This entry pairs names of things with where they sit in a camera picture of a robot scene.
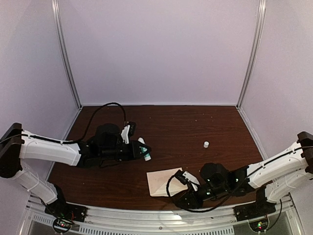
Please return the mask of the beige envelope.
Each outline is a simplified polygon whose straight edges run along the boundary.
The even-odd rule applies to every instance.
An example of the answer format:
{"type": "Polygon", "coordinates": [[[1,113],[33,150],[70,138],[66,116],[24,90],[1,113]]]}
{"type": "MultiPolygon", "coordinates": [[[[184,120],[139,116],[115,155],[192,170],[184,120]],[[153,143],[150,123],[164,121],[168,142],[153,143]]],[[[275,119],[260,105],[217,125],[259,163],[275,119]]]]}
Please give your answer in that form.
{"type": "MultiPolygon", "coordinates": [[[[182,168],[173,168],[168,170],[147,172],[147,182],[151,197],[167,197],[166,185],[171,176],[182,168]]],[[[173,178],[169,185],[170,195],[175,195],[181,191],[187,190],[188,186],[183,185],[179,180],[173,178]]]]}

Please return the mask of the white glue stick cap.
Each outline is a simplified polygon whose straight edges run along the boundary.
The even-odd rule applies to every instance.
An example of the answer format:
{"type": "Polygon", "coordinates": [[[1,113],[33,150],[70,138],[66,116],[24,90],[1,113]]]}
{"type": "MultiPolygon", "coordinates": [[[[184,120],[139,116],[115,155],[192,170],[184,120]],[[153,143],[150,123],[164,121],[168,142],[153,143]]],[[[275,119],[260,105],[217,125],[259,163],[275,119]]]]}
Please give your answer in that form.
{"type": "Polygon", "coordinates": [[[209,145],[210,145],[210,143],[209,143],[208,141],[205,141],[205,142],[203,143],[203,147],[204,147],[204,148],[208,148],[209,145]]]}

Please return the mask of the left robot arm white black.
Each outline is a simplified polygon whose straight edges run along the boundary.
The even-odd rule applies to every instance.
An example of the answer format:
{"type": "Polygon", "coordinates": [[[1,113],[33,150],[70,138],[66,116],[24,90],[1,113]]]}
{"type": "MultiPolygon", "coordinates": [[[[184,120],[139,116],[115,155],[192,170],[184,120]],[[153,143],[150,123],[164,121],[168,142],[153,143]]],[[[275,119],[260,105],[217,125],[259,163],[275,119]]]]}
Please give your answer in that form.
{"type": "Polygon", "coordinates": [[[132,140],[136,123],[123,129],[112,123],[97,127],[87,141],[62,141],[37,136],[14,123],[0,140],[0,176],[16,180],[27,191],[37,195],[59,216],[66,217],[70,206],[57,187],[43,179],[25,162],[26,159],[52,161],[89,168],[103,168],[104,161],[151,160],[151,148],[142,138],[132,140]]]}

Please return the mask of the aluminium frame post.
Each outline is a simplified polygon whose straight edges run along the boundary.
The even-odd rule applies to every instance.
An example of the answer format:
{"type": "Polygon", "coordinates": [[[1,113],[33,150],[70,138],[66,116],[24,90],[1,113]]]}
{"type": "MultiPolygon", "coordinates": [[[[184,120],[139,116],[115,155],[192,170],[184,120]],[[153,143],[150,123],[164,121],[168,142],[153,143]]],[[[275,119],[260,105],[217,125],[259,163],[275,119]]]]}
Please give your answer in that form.
{"type": "Polygon", "coordinates": [[[254,36],[253,36],[253,41],[252,41],[252,46],[251,46],[251,52],[248,60],[248,65],[244,77],[244,82],[243,86],[240,92],[240,96],[237,102],[237,109],[240,110],[244,98],[246,96],[248,86],[250,79],[252,77],[253,69],[255,66],[256,58],[257,58],[257,52],[258,48],[260,46],[261,38],[262,38],[262,33],[263,33],[263,28],[264,28],[264,22],[265,22],[265,17],[266,17],[266,7],[267,7],[267,1],[266,0],[259,0],[259,6],[258,6],[258,11],[257,11],[257,19],[256,19],[256,25],[255,25],[255,31],[254,31],[254,36]]]}
{"type": "Polygon", "coordinates": [[[67,47],[66,47],[66,41],[64,38],[64,33],[63,33],[63,27],[62,27],[62,20],[61,20],[61,14],[60,14],[60,7],[59,7],[59,1],[58,0],[52,0],[51,1],[52,5],[52,13],[54,17],[54,22],[56,26],[56,33],[57,33],[57,38],[58,38],[58,43],[60,47],[60,52],[61,52],[61,59],[64,65],[66,77],[69,83],[70,91],[73,96],[75,105],[78,109],[82,108],[82,104],[78,95],[78,91],[74,82],[70,62],[69,62],[69,57],[68,57],[68,52],[67,52],[67,47]]]}

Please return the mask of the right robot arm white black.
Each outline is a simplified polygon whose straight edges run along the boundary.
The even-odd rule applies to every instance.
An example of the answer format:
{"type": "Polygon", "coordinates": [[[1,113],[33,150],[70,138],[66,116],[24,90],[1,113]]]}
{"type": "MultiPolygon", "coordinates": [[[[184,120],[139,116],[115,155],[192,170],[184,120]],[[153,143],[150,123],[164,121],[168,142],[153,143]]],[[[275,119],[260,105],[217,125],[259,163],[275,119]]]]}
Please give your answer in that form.
{"type": "Polygon", "coordinates": [[[222,164],[206,163],[200,170],[204,184],[188,172],[178,170],[175,178],[189,189],[174,204],[181,209],[200,212],[206,200],[226,200],[256,191],[258,200],[251,212],[261,216],[270,205],[313,178],[313,136],[301,132],[298,140],[281,153],[262,162],[230,171],[222,164]]]}

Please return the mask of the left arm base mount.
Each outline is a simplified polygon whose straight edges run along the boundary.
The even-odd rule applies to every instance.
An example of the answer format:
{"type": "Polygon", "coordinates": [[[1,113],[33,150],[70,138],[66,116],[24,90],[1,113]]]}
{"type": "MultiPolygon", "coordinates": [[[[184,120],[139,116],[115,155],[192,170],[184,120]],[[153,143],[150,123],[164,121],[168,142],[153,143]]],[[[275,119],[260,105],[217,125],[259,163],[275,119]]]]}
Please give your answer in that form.
{"type": "Polygon", "coordinates": [[[58,208],[51,204],[43,203],[45,213],[55,217],[52,222],[52,228],[59,234],[69,232],[75,225],[75,222],[84,222],[87,215],[87,207],[66,203],[64,207],[58,208]]]}

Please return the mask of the left aluminium frame post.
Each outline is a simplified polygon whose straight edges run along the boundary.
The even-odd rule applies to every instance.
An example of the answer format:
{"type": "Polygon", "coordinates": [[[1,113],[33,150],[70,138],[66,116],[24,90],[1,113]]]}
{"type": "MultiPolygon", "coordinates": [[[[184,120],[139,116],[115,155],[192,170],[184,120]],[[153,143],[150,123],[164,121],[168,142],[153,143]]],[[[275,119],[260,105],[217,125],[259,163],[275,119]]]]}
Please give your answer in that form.
{"type": "Polygon", "coordinates": [[[58,38],[58,43],[60,47],[60,52],[61,52],[61,59],[64,65],[66,77],[69,83],[70,91],[73,96],[75,105],[78,109],[82,108],[82,104],[78,95],[78,91],[74,82],[70,62],[69,62],[69,57],[68,57],[68,52],[67,52],[67,47],[66,47],[66,41],[64,38],[64,33],[63,33],[63,27],[62,27],[62,20],[61,20],[61,14],[60,14],[60,7],[59,7],[59,1],[58,0],[52,0],[51,1],[52,5],[52,13],[54,17],[54,22],[56,26],[56,33],[57,33],[57,38],[58,38]]]}

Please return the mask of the right aluminium frame post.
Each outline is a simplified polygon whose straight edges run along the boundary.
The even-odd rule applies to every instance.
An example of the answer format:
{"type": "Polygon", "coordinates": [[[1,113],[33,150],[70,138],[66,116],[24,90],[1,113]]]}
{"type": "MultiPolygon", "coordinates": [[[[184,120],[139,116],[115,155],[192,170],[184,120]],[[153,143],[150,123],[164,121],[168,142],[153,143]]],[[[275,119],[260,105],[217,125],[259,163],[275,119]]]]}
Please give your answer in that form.
{"type": "Polygon", "coordinates": [[[264,28],[264,22],[265,22],[265,17],[266,17],[266,7],[267,7],[267,1],[266,0],[259,0],[259,6],[258,6],[258,11],[257,11],[257,19],[256,19],[256,25],[255,25],[255,31],[254,31],[254,36],[253,36],[253,41],[252,41],[252,46],[251,46],[251,52],[248,60],[248,65],[244,77],[244,82],[243,86],[240,92],[240,96],[237,102],[237,109],[240,110],[244,98],[246,96],[248,86],[250,79],[252,77],[253,69],[255,66],[256,58],[257,58],[257,52],[258,48],[260,46],[261,38],[262,38],[262,33],[263,33],[263,28],[264,28]]]}

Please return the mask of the green white glue stick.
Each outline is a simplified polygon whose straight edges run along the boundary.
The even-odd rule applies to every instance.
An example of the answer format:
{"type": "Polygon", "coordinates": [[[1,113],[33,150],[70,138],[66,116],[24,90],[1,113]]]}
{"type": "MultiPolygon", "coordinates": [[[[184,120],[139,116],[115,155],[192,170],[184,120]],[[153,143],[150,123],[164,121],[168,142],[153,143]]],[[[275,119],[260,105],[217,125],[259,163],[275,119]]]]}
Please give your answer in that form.
{"type": "MultiPolygon", "coordinates": [[[[142,137],[139,137],[139,138],[138,138],[138,141],[139,141],[141,144],[143,144],[143,145],[146,144],[145,141],[144,141],[144,139],[143,139],[142,137]]],[[[144,154],[145,154],[145,155],[144,155],[144,160],[145,160],[145,161],[150,161],[150,160],[151,160],[150,151],[149,151],[146,147],[144,147],[144,146],[141,146],[140,149],[141,149],[141,153],[144,153],[144,154]]]]}

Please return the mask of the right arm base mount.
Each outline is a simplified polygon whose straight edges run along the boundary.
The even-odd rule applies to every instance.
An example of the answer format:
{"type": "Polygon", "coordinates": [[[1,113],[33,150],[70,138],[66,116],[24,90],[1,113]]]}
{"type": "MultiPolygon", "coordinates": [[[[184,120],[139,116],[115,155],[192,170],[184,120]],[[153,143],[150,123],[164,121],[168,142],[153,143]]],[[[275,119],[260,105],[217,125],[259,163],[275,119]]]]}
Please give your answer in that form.
{"type": "Polygon", "coordinates": [[[258,204],[253,202],[235,206],[234,212],[238,222],[247,220],[250,229],[260,234],[269,228],[268,215],[276,212],[276,206],[272,203],[258,204]]]}

